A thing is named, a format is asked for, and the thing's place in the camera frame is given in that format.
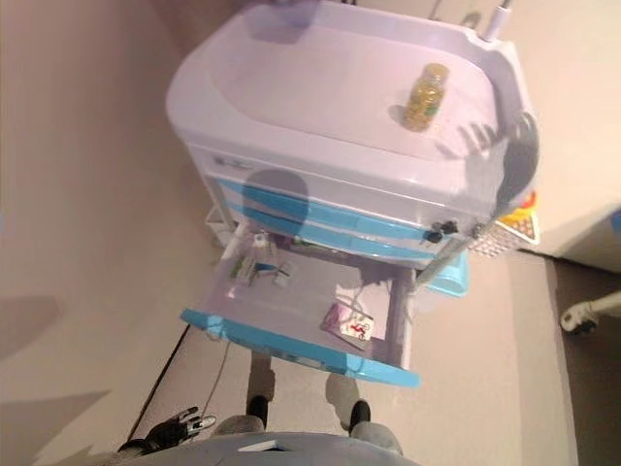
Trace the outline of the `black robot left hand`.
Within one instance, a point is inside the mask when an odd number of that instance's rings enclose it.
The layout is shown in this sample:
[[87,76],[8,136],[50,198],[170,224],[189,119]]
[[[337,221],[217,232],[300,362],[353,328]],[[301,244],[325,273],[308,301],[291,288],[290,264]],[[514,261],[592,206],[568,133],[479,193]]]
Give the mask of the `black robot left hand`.
[[199,409],[194,406],[183,410],[174,416],[151,428],[146,440],[157,449],[177,447],[185,441],[195,438],[203,431],[214,427],[216,417],[213,415],[198,415]]

